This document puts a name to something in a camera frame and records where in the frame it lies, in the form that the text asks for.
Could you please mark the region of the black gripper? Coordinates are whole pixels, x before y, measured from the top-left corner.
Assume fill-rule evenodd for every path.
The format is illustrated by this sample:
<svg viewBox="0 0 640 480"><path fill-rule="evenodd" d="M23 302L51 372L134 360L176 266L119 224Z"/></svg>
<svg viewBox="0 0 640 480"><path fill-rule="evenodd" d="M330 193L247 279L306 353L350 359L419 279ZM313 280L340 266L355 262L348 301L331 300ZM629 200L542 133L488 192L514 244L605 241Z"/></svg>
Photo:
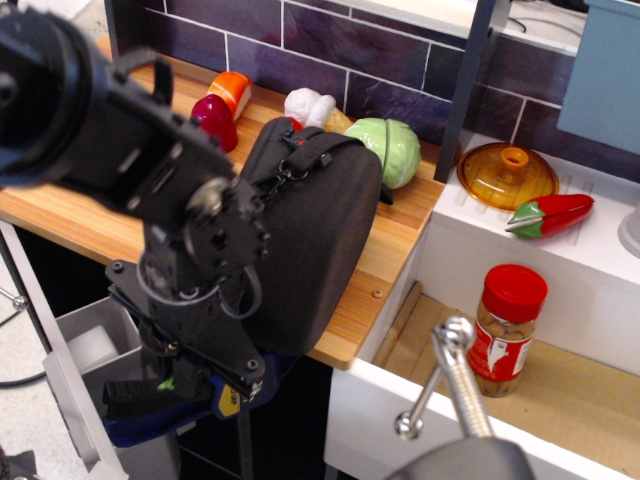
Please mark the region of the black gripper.
<svg viewBox="0 0 640 480"><path fill-rule="evenodd" d="M142 342L144 400L170 400L158 384L174 377L180 406L210 408L211 377L218 375L244 395L257 392L265 362L240 320L227 314L219 287L175 293L154 269L124 261L106 267L112 299L137 323Z"/></svg>

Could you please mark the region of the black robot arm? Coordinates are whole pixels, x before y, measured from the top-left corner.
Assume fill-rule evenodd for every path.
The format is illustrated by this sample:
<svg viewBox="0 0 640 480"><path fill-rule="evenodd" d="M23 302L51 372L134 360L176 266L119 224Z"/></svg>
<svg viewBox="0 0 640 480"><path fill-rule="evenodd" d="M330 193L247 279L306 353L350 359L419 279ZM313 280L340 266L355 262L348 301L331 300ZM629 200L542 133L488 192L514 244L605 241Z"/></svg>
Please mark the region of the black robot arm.
<svg viewBox="0 0 640 480"><path fill-rule="evenodd" d="M110 61L69 22L2 5L2 185L54 184L139 219L143 252L110 264L110 292L166 359L175 398L206 393L214 374L252 397L265 363L242 323L262 300L264 206L172 97L154 52Z"/></svg>

